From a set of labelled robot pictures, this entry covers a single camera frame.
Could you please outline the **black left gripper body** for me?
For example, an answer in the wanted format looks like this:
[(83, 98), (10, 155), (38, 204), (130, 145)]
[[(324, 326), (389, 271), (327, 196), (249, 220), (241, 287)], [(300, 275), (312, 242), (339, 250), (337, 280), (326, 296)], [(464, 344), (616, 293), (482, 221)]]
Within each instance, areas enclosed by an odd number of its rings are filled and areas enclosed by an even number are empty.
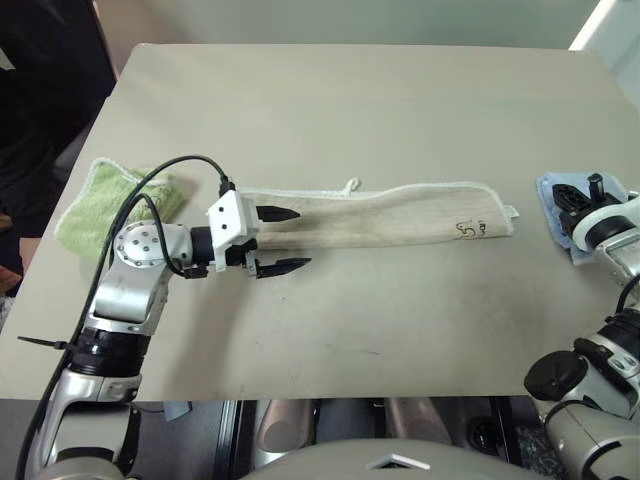
[(225, 251), (226, 265), (231, 267), (242, 267), (247, 271), (256, 271), (258, 262), (255, 251), (258, 244), (255, 238), (249, 239), (241, 245), (231, 245)]

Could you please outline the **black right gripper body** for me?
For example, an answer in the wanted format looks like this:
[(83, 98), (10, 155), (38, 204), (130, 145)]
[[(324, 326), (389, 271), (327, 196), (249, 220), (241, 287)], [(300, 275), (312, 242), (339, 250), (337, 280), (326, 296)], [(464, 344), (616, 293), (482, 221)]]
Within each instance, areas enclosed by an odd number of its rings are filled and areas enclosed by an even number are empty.
[(576, 226), (584, 218), (584, 214), (578, 210), (560, 210), (559, 221), (563, 233), (572, 236)]

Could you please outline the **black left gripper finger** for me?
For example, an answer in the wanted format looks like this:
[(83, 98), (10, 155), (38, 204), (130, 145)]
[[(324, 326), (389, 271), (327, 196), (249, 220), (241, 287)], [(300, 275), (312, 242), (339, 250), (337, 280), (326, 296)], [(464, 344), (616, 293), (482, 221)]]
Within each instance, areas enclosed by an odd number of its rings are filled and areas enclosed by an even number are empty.
[(256, 279), (273, 278), (287, 275), (311, 262), (311, 258), (286, 258), (277, 260), (270, 265), (262, 265), (258, 259), (253, 260), (247, 266), (250, 276)]
[(256, 212), (258, 219), (265, 223), (284, 222), (300, 217), (297, 211), (273, 205), (258, 205)]

